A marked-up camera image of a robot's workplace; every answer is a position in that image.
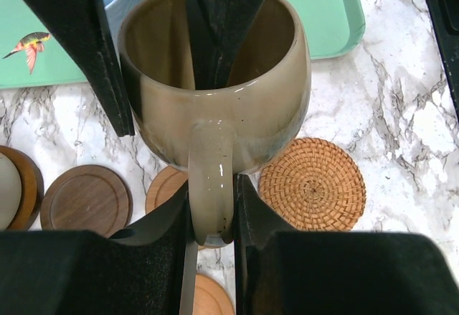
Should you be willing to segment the beige speckled mug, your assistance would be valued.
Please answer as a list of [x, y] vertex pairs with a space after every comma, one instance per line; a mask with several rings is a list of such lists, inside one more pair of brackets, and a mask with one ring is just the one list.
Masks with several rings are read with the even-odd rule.
[[118, 33], [120, 68], [146, 145], [188, 175], [198, 244], [232, 242], [233, 176], [266, 165], [297, 136], [311, 94], [305, 30], [287, 0], [265, 0], [229, 77], [195, 88], [185, 0], [143, 0]]

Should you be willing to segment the mint green tray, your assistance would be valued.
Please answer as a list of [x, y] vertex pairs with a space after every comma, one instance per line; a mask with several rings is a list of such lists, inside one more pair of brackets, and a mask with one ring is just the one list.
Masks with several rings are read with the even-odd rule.
[[[306, 31], [311, 59], [338, 57], [361, 41], [360, 0], [288, 0]], [[1, 0], [1, 88], [82, 83], [80, 68], [23, 0]]]

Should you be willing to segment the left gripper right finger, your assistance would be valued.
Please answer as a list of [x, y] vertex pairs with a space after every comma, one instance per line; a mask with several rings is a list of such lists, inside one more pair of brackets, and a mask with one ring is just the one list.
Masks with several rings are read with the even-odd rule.
[[436, 244], [402, 232], [296, 230], [233, 179], [238, 314], [456, 314]]

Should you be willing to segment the green mug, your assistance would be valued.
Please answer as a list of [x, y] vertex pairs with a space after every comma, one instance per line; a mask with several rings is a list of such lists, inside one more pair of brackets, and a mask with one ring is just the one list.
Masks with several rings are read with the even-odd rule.
[[22, 181], [14, 163], [1, 154], [1, 230], [8, 228], [19, 208]]

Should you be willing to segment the light wooden coaster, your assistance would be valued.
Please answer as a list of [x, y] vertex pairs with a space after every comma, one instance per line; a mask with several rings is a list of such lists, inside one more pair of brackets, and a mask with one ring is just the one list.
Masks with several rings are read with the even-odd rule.
[[161, 170], [151, 182], [146, 193], [146, 214], [169, 200], [187, 179], [186, 173], [171, 166]]
[[193, 315], [235, 315], [235, 308], [226, 290], [213, 278], [197, 274]]

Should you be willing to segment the light wooden front coaster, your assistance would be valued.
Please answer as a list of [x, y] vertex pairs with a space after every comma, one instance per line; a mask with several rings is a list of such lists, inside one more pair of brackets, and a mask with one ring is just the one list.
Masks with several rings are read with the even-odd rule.
[[187, 179], [186, 173], [171, 166], [161, 170], [151, 182], [146, 193], [146, 214], [169, 200]]

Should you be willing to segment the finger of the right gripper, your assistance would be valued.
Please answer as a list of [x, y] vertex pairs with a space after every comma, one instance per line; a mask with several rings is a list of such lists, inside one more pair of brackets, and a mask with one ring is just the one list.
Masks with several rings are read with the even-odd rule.
[[223, 88], [264, 0], [185, 2], [195, 88]]
[[90, 83], [114, 131], [135, 133], [103, 0], [24, 0]]

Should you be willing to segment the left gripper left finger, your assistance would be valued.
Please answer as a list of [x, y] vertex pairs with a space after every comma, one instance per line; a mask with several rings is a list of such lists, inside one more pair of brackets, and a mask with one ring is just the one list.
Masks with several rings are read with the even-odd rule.
[[1, 234], [3, 314], [191, 314], [197, 245], [187, 186], [109, 238]]

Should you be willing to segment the dark walnut coaster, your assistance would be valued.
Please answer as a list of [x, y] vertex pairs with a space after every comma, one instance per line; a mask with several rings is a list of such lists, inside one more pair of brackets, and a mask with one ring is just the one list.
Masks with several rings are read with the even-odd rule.
[[112, 169], [88, 164], [59, 175], [45, 192], [40, 210], [44, 230], [91, 230], [110, 237], [128, 225], [131, 191]]

